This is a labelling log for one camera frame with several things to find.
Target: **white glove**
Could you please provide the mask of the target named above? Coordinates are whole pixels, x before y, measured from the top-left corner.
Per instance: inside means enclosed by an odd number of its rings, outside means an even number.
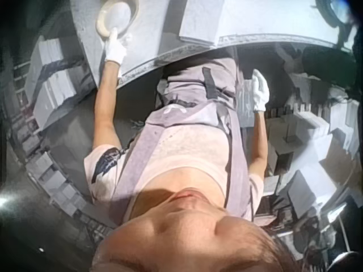
[[[105,61],[113,61],[121,66],[124,57],[126,56],[126,52],[126,47],[117,39],[117,28],[113,28],[105,43]]]
[[[261,75],[259,70],[254,70],[252,75],[252,91],[254,93],[254,111],[264,112],[266,111],[266,103],[269,100],[270,92],[268,90],[267,81]]]

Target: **worker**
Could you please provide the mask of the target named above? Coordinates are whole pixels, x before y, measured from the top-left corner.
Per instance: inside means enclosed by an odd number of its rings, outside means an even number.
[[[85,169],[95,204],[119,227],[99,245],[91,271],[296,271],[282,243],[252,222],[267,166],[264,77],[254,70],[247,168],[235,111],[241,80],[235,48],[165,67],[164,106],[129,148],[113,125],[125,56],[114,29],[105,44]]]

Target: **gray apron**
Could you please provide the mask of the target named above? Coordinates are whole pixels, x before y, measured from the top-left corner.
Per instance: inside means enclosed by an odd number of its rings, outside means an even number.
[[[218,127],[229,136],[231,170],[225,207],[232,216],[238,217],[244,217],[250,207],[250,182],[235,111],[236,86],[234,89],[221,90],[216,87],[209,67],[196,65],[194,69],[197,72],[186,69],[175,76],[174,80],[172,76],[169,77],[168,89],[162,95],[167,106],[151,113],[145,122],[112,197],[109,215],[119,225],[124,223],[124,215],[135,187],[163,132],[177,125],[203,124]],[[189,86],[190,73],[202,73],[204,78],[195,81],[194,86]]]

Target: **pink shirt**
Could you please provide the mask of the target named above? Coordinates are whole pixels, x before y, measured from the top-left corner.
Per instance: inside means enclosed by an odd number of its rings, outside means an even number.
[[[106,173],[97,175],[94,183],[96,164],[104,159],[104,154],[114,146],[102,145],[97,147],[85,158],[87,182],[95,203],[109,208],[109,202],[119,182],[125,155],[113,158],[114,166]],[[135,187],[125,214],[125,221],[129,220],[138,193],[145,185],[158,175],[180,167],[197,168],[213,178],[226,196],[229,169],[229,139],[220,129],[206,125],[173,126],[165,130],[154,150],[139,182]],[[249,175],[254,212],[257,210],[263,195],[263,180],[257,175]],[[246,218],[251,220],[251,209]]]

